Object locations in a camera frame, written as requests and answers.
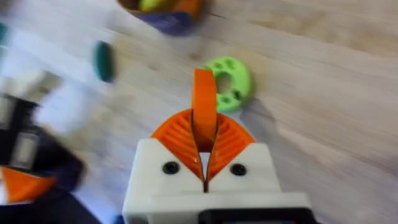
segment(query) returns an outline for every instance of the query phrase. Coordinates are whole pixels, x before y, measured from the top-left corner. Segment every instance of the black object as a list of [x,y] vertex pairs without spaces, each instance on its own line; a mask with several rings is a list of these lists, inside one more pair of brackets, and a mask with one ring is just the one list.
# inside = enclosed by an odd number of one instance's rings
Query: black object
[[37,107],[37,104],[9,95],[0,97],[6,98],[13,105],[12,108],[8,108],[12,110],[8,111],[8,113],[11,114],[8,127],[6,127],[6,129],[0,129],[0,166],[7,166],[11,161],[12,150],[14,149],[18,134],[21,131],[30,131],[32,127],[30,116]]
[[100,224],[71,193],[58,187],[30,204],[0,206],[0,223]]
[[[0,129],[0,166],[10,167],[22,172],[41,177],[55,177],[55,185],[60,188],[74,190],[83,173],[84,164],[53,136],[32,122],[32,114],[38,107],[37,103],[4,95],[14,105],[10,108],[9,125]],[[32,166],[20,169],[11,166],[12,153],[20,133],[33,134],[38,137],[37,150]]]
[[242,164],[233,164],[230,168],[230,171],[233,175],[236,176],[244,176],[248,172],[246,167]]
[[224,224],[228,222],[295,222],[317,224],[308,208],[249,208],[213,209],[199,213],[199,224]]
[[168,175],[173,175],[178,173],[180,170],[180,165],[176,162],[166,162],[163,165],[163,172]]

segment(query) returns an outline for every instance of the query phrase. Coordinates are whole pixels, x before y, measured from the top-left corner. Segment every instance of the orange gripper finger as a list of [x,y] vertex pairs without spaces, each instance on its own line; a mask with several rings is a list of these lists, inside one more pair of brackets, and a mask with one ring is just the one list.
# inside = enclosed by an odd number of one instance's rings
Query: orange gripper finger
[[193,133],[200,152],[210,152],[217,129],[216,82],[211,70],[195,69],[193,77]]

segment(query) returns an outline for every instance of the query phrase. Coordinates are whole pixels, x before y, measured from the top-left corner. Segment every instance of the toy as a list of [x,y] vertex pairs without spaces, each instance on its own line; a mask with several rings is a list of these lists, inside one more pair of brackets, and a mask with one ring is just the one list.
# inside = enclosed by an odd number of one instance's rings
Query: toy
[[192,108],[138,143],[123,216],[148,224],[316,224],[310,207],[305,194],[282,193],[267,145],[216,112],[212,71],[195,70]]
[[198,22],[204,0],[118,0],[131,15],[169,35],[182,35]]
[[252,94],[250,71],[239,60],[232,57],[219,57],[205,64],[205,69],[213,71],[216,82],[222,78],[231,80],[227,91],[217,92],[217,110],[229,112],[242,107]]
[[99,41],[94,51],[93,65],[99,79],[111,82],[114,79],[114,57],[112,46]]
[[154,7],[158,6],[164,0],[140,0],[139,9],[142,11],[150,11]]

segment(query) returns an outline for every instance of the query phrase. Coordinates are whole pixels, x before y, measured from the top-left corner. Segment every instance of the wooden floor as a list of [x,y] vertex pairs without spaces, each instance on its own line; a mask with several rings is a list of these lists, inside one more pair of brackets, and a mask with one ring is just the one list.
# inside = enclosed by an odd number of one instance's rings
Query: wooden floor
[[[2,19],[12,33],[2,73],[65,79],[38,120],[87,162],[85,186],[116,210],[137,141],[190,106],[194,68],[229,55],[256,81],[239,121],[270,145],[285,191],[308,193],[323,223],[398,223],[397,1],[213,0],[187,37],[113,0],[12,1]],[[97,40],[117,50],[113,86],[93,73]]]

